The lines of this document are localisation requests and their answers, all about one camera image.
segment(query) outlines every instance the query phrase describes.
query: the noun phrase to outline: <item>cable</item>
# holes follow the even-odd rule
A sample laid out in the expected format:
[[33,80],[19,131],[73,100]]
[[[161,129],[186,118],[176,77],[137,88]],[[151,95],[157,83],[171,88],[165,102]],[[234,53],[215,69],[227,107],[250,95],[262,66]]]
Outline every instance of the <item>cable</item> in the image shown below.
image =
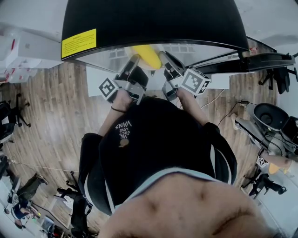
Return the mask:
[[236,107],[236,105],[237,105],[238,103],[240,103],[240,102],[237,102],[237,103],[233,106],[233,108],[230,110],[230,112],[229,112],[228,114],[226,114],[226,115],[220,120],[220,122],[218,123],[217,126],[219,126],[219,125],[222,123],[222,121],[223,121],[227,116],[229,116],[229,114],[233,111],[233,109]]
[[209,104],[213,103],[216,99],[218,99],[219,96],[224,92],[224,90],[225,90],[225,89],[223,89],[223,90],[218,94],[218,96],[217,96],[214,100],[212,100],[210,103],[207,103],[206,105],[202,106],[201,109],[204,108],[204,107],[206,107],[206,106],[208,106]]
[[267,141],[269,142],[269,144],[271,143],[271,144],[275,145],[275,146],[280,150],[280,154],[281,154],[281,156],[283,156],[283,151],[281,150],[281,148],[280,148],[277,144],[273,143],[272,141],[270,141],[270,140],[268,140],[268,139],[266,138],[267,133],[268,133],[268,132],[266,132],[266,133],[265,133],[265,136],[264,136],[265,140],[267,140]]
[[74,170],[67,170],[67,169],[55,169],[55,168],[48,168],[48,167],[43,167],[43,166],[38,166],[38,165],[31,165],[31,164],[26,164],[26,163],[21,163],[18,162],[16,163],[14,160],[11,160],[14,164],[16,165],[27,165],[27,166],[34,166],[34,167],[39,167],[39,168],[43,168],[43,169],[52,169],[52,170],[59,170],[59,171],[67,171],[67,172],[79,172],[79,171],[74,171]]
[[[281,139],[279,139],[279,138],[276,138],[276,137],[271,136],[271,135],[266,135],[266,136],[270,136],[270,137],[272,137],[272,138],[278,139],[278,140],[280,140],[281,142],[283,142],[284,145],[287,145],[287,146],[291,147],[290,145],[286,144],[283,140],[281,140]],[[293,149],[296,149],[296,148],[297,148],[297,146],[296,146],[295,144],[293,144],[292,142],[290,142],[290,141],[288,141],[288,140],[285,140],[285,141],[287,141],[288,143],[291,143],[293,146],[295,146],[295,147],[292,147]]]
[[212,100],[210,103],[207,103],[206,105],[202,106],[201,109],[203,109],[204,107],[208,106],[209,104],[213,103],[216,99],[219,98],[219,96],[224,92],[224,89],[220,92],[220,94],[214,99]]
[[293,142],[291,142],[291,141],[289,141],[289,140],[286,140],[286,139],[284,138],[283,134],[281,134],[281,137],[282,137],[286,142],[288,142],[288,143],[294,145],[294,146],[297,148],[297,146],[296,146]]

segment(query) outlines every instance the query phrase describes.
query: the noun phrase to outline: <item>office chair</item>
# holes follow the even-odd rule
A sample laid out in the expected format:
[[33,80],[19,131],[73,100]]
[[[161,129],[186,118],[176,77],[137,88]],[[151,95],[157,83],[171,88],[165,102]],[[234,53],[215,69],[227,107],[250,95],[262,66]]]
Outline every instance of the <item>office chair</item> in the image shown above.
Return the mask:
[[257,177],[260,175],[261,172],[262,171],[256,165],[256,171],[255,171],[254,175],[252,177],[246,177],[246,176],[244,176],[244,178],[248,179],[249,182],[245,186],[241,186],[241,187],[242,188],[247,188],[248,185],[256,183],[257,182]]
[[248,179],[250,179],[249,183],[243,188],[246,188],[249,184],[253,184],[253,188],[249,193],[249,196],[255,195],[253,199],[256,199],[258,197],[258,195],[260,194],[260,192],[264,187],[266,189],[265,194],[269,191],[269,189],[272,189],[273,191],[278,192],[279,195],[284,194],[287,191],[286,187],[283,187],[271,181],[267,173],[261,174],[257,180],[255,179],[255,176]]
[[267,76],[264,81],[259,81],[259,85],[264,85],[269,81],[269,89],[273,90],[273,79],[276,81],[278,86],[278,93],[283,94],[285,91],[287,93],[290,91],[290,76],[289,73],[292,73],[296,76],[296,81],[298,82],[298,74],[296,68],[294,70],[289,70],[287,67],[267,69]]
[[21,94],[16,95],[16,107],[11,108],[11,101],[0,102],[0,148],[9,140],[14,132],[14,126],[17,124],[18,127],[22,126],[20,120],[25,123],[26,126],[31,127],[30,123],[27,123],[21,115],[21,111],[24,109],[19,107],[19,97]]
[[66,201],[65,196],[68,196],[74,200],[73,214],[71,216],[70,223],[73,226],[71,233],[75,238],[91,238],[96,237],[98,233],[92,233],[87,226],[87,215],[91,212],[92,206],[82,195],[78,183],[74,177],[74,172],[70,172],[74,180],[74,185],[66,181],[68,189],[57,188],[57,192],[60,196],[54,195],[54,197],[61,201]]

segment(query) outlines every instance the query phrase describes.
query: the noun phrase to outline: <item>white wall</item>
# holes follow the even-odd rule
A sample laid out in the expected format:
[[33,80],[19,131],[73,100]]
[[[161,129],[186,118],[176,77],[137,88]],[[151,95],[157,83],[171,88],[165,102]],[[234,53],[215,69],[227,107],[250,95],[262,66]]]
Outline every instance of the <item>white wall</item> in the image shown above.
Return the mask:
[[235,0],[246,34],[281,53],[298,52],[295,0]]
[[285,175],[283,171],[278,171],[269,176],[275,183],[285,186],[288,191],[279,195],[277,192],[269,190],[264,195],[265,189],[263,189],[258,196],[262,203],[261,210],[272,228],[277,226],[291,237],[298,228],[298,185],[289,178],[291,177],[290,173]]
[[61,41],[68,0],[2,0],[0,23]]

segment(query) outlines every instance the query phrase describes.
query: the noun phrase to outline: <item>wristband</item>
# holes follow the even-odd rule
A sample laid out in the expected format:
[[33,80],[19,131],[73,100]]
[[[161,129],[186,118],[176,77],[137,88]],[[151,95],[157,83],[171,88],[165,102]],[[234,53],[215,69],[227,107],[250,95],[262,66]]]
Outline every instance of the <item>wristband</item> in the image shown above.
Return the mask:
[[111,109],[112,109],[112,110],[114,110],[114,111],[116,111],[116,112],[122,112],[122,113],[126,113],[125,111],[122,111],[122,110],[115,109],[115,108],[113,108],[112,106],[111,106]]

